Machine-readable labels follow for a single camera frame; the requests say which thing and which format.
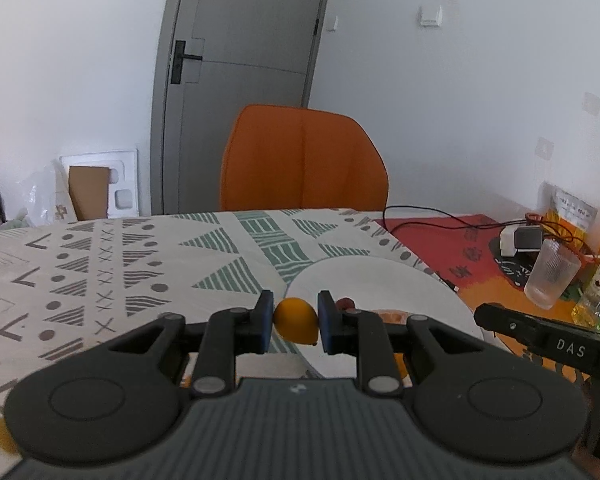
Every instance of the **door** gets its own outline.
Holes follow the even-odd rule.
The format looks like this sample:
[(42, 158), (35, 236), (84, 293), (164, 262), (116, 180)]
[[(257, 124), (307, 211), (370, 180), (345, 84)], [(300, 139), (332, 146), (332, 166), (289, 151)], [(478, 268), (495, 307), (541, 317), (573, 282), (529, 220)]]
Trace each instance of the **door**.
[(217, 210), (222, 153), (247, 104), (301, 106), (321, 0), (180, 0), (166, 85), (166, 214)]

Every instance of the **chair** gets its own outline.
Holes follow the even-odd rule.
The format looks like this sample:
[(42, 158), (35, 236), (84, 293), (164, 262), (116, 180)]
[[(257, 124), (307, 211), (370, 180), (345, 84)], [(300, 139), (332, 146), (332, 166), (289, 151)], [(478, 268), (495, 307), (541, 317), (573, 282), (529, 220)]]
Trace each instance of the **chair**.
[(220, 209), (386, 205), (382, 158), (353, 119), (329, 112), (249, 105), (224, 149)]

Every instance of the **cardboard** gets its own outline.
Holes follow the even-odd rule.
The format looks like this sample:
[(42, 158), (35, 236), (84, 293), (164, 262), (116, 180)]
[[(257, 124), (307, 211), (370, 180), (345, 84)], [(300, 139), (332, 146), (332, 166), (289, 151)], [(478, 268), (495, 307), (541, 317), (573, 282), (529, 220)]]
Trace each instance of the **cardboard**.
[(109, 168), (70, 166), (69, 196), (78, 220), (106, 218), (109, 208)]

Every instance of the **door handle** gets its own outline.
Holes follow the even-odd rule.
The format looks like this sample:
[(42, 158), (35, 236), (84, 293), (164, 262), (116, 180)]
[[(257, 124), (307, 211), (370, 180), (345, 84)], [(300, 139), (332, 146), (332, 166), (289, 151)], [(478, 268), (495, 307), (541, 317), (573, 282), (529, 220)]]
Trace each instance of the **door handle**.
[(193, 54), (185, 54), (184, 47), (187, 42), (184, 40), (176, 40), (176, 47), (173, 50), (173, 68), (171, 69), (171, 84), (179, 85), (182, 81), (182, 63), (185, 59), (202, 61), (202, 56)]

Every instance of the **door frame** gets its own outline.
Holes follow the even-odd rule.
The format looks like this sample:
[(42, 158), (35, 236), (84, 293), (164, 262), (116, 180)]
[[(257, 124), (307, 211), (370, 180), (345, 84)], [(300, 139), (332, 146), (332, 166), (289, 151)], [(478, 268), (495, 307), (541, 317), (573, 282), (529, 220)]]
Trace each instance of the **door frame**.
[[(315, 61), (318, 56), (318, 46), (324, 26), (324, 15), (327, 8), (327, 0), (320, 0), (318, 15), (316, 16), (316, 27), (314, 40), (311, 46), (309, 64), (306, 71), (304, 91), (302, 92), (302, 107), (306, 108), (309, 102), (311, 83), (314, 78)], [(151, 213), (153, 215), (164, 214), (164, 123), (167, 105), (167, 91), (169, 87), (169, 74), (171, 71), (171, 53), (178, 19), (180, 0), (166, 0), (160, 37), (158, 38), (158, 51), (155, 62), (154, 75), (154, 97), (151, 111), (150, 132), (150, 190), (151, 190)]]

